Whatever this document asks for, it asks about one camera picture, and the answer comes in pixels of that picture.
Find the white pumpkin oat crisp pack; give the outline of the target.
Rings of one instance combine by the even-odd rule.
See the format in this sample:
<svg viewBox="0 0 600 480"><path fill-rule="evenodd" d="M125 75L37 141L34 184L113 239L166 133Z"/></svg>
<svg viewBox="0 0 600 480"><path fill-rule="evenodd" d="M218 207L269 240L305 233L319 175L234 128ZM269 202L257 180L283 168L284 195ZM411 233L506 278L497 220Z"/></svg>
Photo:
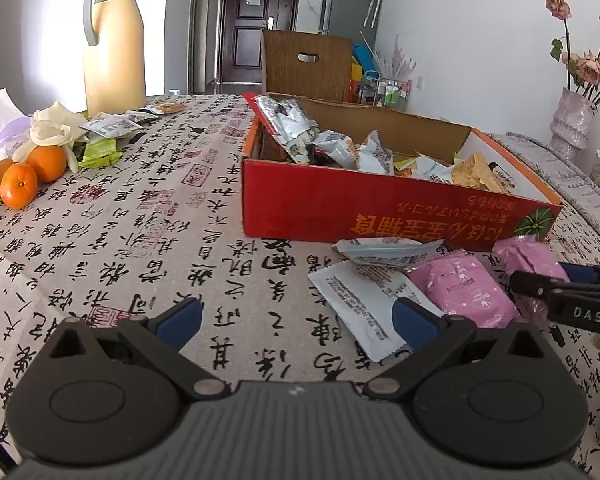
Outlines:
<svg viewBox="0 0 600 480"><path fill-rule="evenodd" d="M451 172L452 183L464 188L506 194L506 189L486 163L480 152L471 154L468 159L457 162Z"/></svg>

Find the white snack pack back side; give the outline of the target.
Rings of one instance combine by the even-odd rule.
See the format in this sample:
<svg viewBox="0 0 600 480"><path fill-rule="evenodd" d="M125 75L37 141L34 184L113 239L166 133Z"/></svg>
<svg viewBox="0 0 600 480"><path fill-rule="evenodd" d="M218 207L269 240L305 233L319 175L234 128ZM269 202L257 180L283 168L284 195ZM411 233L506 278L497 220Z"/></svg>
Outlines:
<svg viewBox="0 0 600 480"><path fill-rule="evenodd" d="M443 311L399 270L343 261L309 280L373 362L419 350L441 330Z"/></svg>

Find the red grey snack bag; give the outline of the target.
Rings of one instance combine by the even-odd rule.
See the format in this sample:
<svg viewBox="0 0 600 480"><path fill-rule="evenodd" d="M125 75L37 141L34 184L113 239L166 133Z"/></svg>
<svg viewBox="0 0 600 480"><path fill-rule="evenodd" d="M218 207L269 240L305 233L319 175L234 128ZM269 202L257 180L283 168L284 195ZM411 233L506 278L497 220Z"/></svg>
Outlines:
<svg viewBox="0 0 600 480"><path fill-rule="evenodd" d="M295 99L277 101L270 96L256 96L258 110L273 128L274 140L300 165L309 165L308 146L320 129Z"/></svg>

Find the pink snack pack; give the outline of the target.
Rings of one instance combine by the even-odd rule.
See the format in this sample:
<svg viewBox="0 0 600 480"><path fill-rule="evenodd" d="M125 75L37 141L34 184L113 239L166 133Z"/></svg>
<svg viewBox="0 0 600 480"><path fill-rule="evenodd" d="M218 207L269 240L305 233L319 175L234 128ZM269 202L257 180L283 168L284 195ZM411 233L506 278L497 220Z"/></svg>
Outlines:
<svg viewBox="0 0 600 480"><path fill-rule="evenodd" d="M524 271L540 274L549 278L558 278L569 283L566 271L541 242L533 235L521 235L498 240L493 246L493 252L504 263L505 274L508 278L515 271ZM512 284L508 284L510 292L515 298L515 304L525 318L539 327L550 326L546 317L546 304L543 301L527 297L514 292Z"/></svg>
<svg viewBox="0 0 600 480"><path fill-rule="evenodd" d="M484 265L464 250L423 262L407 276L444 313L470 318L479 328L505 328L518 315Z"/></svg>

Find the pink textured flower vase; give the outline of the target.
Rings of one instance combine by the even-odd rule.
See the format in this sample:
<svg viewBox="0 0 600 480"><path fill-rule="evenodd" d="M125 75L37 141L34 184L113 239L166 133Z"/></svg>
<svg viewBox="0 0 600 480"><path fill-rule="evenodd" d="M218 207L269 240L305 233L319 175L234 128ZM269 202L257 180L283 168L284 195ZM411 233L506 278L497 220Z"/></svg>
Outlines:
<svg viewBox="0 0 600 480"><path fill-rule="evenodd" d="M558 107L550 122L550 146L563 159L574 162L586 148L596 106L580 93L562 89Z"/></svg>

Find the grey flat snack pack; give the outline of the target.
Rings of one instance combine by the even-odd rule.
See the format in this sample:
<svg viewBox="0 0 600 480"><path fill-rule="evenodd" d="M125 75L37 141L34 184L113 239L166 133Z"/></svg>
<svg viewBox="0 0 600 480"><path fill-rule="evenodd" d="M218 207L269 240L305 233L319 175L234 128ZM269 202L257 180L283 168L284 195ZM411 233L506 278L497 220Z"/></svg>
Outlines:
<svg viewBox="0 0 600 480"><path fill-rule="evenodd" d="M360 266L407 269L436 258L442 245L443 240L421 243L409 238L372 237L340 240L332 249Z"/></svg>

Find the orange mandarin front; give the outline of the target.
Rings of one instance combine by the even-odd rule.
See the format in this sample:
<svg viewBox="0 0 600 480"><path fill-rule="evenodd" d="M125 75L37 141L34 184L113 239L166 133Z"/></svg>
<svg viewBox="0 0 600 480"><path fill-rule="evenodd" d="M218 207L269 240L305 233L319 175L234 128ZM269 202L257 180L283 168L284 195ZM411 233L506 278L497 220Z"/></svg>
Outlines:
<svg viewBox="0 0 600 480"><path fill-rule="evenodd" d="M38 192L38 175L25 162L9 166L1 180L1 201L12 209L27 207Z"/></svg>

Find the orange mandarin back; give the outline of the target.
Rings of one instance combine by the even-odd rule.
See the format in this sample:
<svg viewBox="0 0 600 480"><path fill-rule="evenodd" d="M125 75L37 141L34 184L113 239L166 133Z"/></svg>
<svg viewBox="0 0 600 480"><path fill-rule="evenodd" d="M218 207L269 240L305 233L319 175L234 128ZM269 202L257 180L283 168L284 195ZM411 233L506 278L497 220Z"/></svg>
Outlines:
<svg viewBox="0 0 600 480"><path fill-rule="evenodd" d="M67 170L67 157L60 146L37 146L28 156L40 183L53 183Z"/></svg>

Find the small green snack pack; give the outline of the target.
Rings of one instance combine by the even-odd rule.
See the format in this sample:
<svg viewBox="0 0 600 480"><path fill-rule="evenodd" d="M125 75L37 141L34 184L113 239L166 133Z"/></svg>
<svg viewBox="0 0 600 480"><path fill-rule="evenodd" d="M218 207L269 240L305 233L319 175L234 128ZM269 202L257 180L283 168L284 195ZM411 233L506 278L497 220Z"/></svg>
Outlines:
<svg viewBox="0 0 600 480"><path fill-rule="evenodd" d="M102 168L115 164L122 156L116 139L103 138L87 144L78 162L80 168Z"/></svg>

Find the white cloth flower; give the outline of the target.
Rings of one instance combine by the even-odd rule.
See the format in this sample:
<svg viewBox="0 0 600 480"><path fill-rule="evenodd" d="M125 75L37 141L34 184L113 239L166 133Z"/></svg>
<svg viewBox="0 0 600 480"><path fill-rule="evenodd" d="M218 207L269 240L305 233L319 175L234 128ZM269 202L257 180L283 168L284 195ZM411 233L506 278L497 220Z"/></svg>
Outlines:
<svg viewBox="0 0 600 480"><path fill-rule="evenodd" d="M64 151L69 169L76 174L79 164L73 153L73 145L84 136L82 126L86 123L87 118L83 114L73 113L58 101L44 110L37 110L27 130L28 140L14 151L12 161L25 162L32 151L40 146L56 146Z"/></svg>

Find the red cardboard snack box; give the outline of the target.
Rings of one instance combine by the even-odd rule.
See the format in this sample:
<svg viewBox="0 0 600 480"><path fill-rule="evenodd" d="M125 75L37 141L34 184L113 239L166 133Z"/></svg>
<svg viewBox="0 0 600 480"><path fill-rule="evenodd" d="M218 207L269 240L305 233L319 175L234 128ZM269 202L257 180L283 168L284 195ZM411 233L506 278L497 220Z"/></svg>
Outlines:
<svg viewBox="0 0 600 480"><path fill-rule="evenodd" d="M506 193L413 177L293 162L262 114L242 149L242 225L246 235L332 243L406 237L487 252L515 235L544 238L562 211L559 195L497 140L465 125L396 110L300 96L321 129L361 143L377 131L397 160L425 155L450 164L481 154L508 183Z"/></svg>

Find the yellow thermos jug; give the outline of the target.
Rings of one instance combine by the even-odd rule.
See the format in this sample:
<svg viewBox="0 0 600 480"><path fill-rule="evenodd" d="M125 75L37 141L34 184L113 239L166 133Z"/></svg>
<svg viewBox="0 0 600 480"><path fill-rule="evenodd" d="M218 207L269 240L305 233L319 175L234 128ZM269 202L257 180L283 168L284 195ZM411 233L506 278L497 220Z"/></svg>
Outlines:
<svg viewBox="0 0 600 480"><path fill-rule="evenodd" d="M87 113L121 114L146 104L145 31L136 0L84 0Z"/></svg>

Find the wooden chair back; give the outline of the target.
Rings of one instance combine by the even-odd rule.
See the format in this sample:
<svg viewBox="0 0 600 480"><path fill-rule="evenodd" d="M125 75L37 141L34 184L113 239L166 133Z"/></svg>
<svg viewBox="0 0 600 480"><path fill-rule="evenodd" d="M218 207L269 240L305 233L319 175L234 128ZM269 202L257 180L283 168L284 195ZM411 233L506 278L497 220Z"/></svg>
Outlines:
<svg viewBox="0 0 600 480"><path fill-rule="evenodd" d="M347 101L352 68L350 39L265 29L261 46L265 93Z"/></svg>

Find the grey refrigerator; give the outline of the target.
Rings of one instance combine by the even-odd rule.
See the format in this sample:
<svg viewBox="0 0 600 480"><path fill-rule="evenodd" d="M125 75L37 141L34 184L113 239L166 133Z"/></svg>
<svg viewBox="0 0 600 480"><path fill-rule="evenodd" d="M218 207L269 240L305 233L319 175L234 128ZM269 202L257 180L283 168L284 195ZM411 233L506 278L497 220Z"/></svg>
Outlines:
<svg viewBox="0 0 600 480"><path fill-rule="evenodd" d="M380 6L381 0L322 0L318 32L373 47Z"/></svg>

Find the dark brown entrance door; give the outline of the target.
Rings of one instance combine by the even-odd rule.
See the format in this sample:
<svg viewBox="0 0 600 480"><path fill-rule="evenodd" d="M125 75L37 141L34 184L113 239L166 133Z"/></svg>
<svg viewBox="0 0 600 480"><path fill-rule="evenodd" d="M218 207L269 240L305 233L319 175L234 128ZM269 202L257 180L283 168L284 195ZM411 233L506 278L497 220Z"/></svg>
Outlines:
<svg viewBox="0 0 600 480"><path fill-rule="evenodd" d="M223 0L219 90L242 93L262 86L265 29L291 30L299 0Z"/></svg>

